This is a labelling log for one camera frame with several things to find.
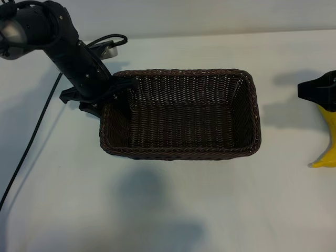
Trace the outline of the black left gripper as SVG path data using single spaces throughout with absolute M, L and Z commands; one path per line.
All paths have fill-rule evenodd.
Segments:
M 105 97 L 106 103 L 131 118 L 128 92 L 138 88 L 135 77 L 112 76 L 100 58 L 79 39 L 74 43 L 61 39 L 44 52 L 73 85 L 62 91 L 63 103 L 79 101 L 81 111 L 101 117 L 103 105 L 96 103 Z

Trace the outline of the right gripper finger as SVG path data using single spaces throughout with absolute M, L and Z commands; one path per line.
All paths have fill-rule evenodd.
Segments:
M 329 112 L 335 112 L 335 91 L 308 90 L 298 91 L 298 97 L 320 105 Z
M 335 70 L 325 73 L 323 76 L 298 84 L 298 91 L 307 91 L 315 88 L 335 87 Z

